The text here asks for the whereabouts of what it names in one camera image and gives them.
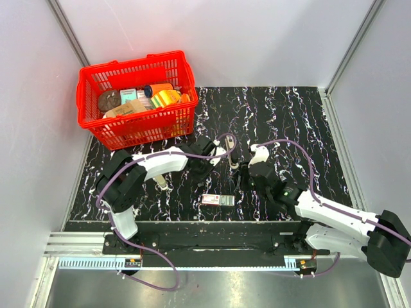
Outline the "white staple box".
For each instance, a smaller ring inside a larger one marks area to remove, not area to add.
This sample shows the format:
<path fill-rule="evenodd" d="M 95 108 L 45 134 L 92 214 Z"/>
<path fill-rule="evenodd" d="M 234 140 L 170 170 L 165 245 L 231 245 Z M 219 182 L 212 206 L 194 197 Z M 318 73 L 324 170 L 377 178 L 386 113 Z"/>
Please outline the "white staple box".
<path fill-rule="evenodd" d="M 203 194 L 202 204 L 211 206 L 233 207 L 235 204 L 235 200 L 234 196 L 232 195 Z"/>

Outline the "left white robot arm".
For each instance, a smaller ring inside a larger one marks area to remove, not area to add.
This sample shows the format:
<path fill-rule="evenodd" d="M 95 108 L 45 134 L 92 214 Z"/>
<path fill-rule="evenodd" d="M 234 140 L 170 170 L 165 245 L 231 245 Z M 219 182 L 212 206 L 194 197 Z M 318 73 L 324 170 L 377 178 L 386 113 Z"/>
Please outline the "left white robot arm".
<path fill-rule="evenodd" d="M 217 145 L 207 137 L 137 158 L 125 150 L 115 152 L 97 177 L 96 190 L 100 199 L 106 203 L 113 227 L 120 234 L 117 247 L 127 254 L 138 249 L 138 227 L 132 207 L 147 180 L 188 170 L 200 182 L 214 169 L 211 159 L 205 157 L 215 154 Z"/>

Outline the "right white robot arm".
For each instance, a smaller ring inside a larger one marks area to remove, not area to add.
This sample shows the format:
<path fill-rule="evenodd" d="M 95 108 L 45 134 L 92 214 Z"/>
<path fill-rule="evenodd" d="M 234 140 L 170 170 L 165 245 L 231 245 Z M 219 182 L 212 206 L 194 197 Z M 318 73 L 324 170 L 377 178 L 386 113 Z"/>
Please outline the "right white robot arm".
<path fill-rule="evenodd" d="M 400 277 L 409 262 L 410 233 L 389 210 L 375 214 L 320 197 L 280 180 L 267 162 L 240 164 L 238 184 L 263 198 L 269 211 L 301 221 L 302 230 L 292 238 L 297 253 L 314 249 L 350 255 L 392 278 Z"/>

